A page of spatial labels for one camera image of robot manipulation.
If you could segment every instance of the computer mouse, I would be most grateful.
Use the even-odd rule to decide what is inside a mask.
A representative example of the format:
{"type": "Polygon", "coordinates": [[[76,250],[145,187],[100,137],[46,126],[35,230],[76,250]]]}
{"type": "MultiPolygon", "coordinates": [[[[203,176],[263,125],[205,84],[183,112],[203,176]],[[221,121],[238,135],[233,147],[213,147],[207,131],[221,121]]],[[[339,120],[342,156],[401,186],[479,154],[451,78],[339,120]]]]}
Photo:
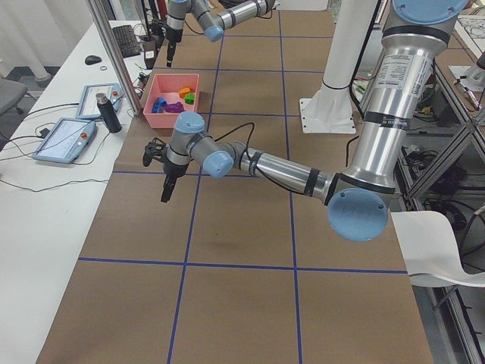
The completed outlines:
{"type": "Polygon", "coordinates": [[[98,57],[97,55],[88,55],[84,60],[84,63],[86,63],[88,66],[99,62],[101,62],[101,57],[98,57]]]}

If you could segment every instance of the robotic arm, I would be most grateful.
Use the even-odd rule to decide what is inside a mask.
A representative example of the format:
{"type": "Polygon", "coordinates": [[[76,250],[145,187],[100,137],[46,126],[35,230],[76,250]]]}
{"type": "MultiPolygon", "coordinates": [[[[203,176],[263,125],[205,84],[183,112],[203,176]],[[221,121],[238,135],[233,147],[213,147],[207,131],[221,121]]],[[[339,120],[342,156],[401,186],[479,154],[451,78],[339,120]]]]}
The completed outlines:
{"type": "Polygon", "coordinates": [[[211,42],[218,41],[226,29],[230,29],[253,17],[268,13],[274,6],[274,0],[248,0],[231,9],[213,15],[206,0],[171,0],[168,3],[167,32],[168,40],[167,67],[172,67],[177,43],[182,41],[183,26],[187,13],[192,13],[205,35],[211,42]]]}
{"type": "Polygon", "coordinates": [[[167,174],[162,201],[170,199],[175,181],[195,159],[212,177],[231,168],[328,206],[332,228],[349,240],[379,236],[387,224],[387,205],[395,193],[393,169],[418,100],[433,67],[446,49],[458,13],[467,0],[394,0],[383,32],[385,50],[364,126],[351,165],[336,174],[299,165],[244,143],[216,143],[196,113],[180,114],[169,144],[152,141],[144,164],[164,163],[167,174]]]}

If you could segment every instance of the metal pole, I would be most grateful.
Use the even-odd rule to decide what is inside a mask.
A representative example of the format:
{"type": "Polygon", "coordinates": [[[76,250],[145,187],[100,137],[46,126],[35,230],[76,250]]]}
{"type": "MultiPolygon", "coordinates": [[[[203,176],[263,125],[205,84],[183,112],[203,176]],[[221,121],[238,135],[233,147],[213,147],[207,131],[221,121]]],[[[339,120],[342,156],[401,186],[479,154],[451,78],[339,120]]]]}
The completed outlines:
{"type": "Polygon", "coordinates": [[[128,73],[127,66],[124,64],[123,56],[121,55],[116,39],[114,38],[102,2],[101,0],[86,0],[86,2],[89,7],[89,12],[92,15],[92,19],[94,20],[94,24],[96,25],[96,28],[98,28],[98,33],[106,53],[108,53],[108,57],[113,64],[114,71],[116,72],[124,95],[130,103],[133,114],[138,115],[142,110],[142,104],[140,104],[138,96],[135,93],[130,74],[128,73]]]}

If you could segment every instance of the colored toy block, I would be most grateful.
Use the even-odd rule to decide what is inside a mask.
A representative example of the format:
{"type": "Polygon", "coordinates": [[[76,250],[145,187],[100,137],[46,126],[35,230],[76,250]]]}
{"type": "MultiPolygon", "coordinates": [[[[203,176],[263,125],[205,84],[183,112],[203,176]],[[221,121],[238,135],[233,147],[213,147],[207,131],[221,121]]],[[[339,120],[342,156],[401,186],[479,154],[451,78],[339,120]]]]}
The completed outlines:
{"type": "Polygon", "coordinates": [[[194,102],[196,100],[196,96],[193,93],[187,93],[185,95],[185,103],[189,105],[194,105],[194,102]]]}
{"type": "Polygon", "coordinates": [[[167,100],[165,100],[163,97],[159,97],[152,106],[152,113],[158,114],[163,112],[165,106],[167,106],[167,100]]]}
{"type": "Polygon", "coordinates": [[[183,108],[182,102],[176,102],[174,104],[168,104],[167,106],[165,106],[165,111],[180,113],[182,111],[185,111],[185,108],[183,108]]]}
{"type": "Polygon", "coordinates": [[[189,87],[183,87],[179,90],[179,96],[181,99],[183,99],[187,93],[191,93],[191,92],[192,90],[189,87]]]}

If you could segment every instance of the blue joint cap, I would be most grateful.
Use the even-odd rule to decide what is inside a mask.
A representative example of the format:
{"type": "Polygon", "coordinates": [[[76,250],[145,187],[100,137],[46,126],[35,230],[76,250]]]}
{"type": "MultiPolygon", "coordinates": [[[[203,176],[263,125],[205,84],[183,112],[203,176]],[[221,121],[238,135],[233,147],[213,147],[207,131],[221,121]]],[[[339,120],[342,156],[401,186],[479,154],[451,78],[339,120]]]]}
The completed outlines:
{"type": "Polygon", "coordinates": [[[216,42],[224,35],[224,30],[218,25],[213,25],[205,30],[205,36],[209,38],[211,42],[216,42]]]}
{"type": "Polygon", "coordinates": [[[468,0],[393,0],[396,13],[417,25],[434,25],[447,21],[463,10],[468,0]]]}
{"type": "Polygon", "coordinates": [[[387,225],[387,207],[375,193],[348,188],[335,193],[328,203],[328,221],[342,237],[369,241],[378,237],[387,225]]]}
{"type": "Polygon", "coordinates": [[[195,134],[204,131],[205,121],[202,116],[193,111],[183,111],[175,122],[174,129],[186,134],[195,134]]]}
{"type": "Polygon", "coordinates": [[[222,178],[231,170],[233,164],[234,160],[228,152],[218,150],[204,160],[202,168],[213,178],[222,178]]]}

